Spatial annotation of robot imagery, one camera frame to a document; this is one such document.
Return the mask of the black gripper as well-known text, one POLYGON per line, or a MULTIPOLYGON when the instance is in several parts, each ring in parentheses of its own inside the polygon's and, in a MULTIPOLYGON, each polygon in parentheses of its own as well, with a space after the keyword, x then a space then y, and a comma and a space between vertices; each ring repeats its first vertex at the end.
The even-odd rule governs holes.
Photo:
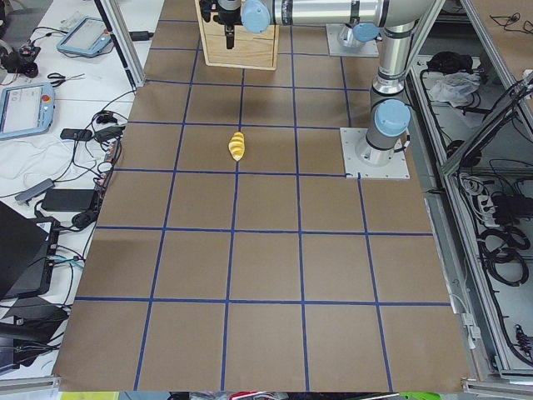
POLYGON ((211 20, 225 25, 226 49, 234 48, 235 28, 241 25, 241 0, 201 0, 200 12, 202 19, 209 23, 211 20))

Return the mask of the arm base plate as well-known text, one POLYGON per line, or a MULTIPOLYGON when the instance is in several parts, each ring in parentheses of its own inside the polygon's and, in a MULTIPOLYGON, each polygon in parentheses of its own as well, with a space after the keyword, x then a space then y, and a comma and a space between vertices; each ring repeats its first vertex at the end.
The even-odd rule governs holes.
POLYGON ((326 38, 328 52, 333 57, 377 58, 376 39, 380 28, 371 22, 349 24, 327 24, 326 38))
POLYGON ((342 127, 341 150, 346 178, 409 180, 411 178, 401 139, 393 149, 377 150, 366 140, 366 128, 342 127))

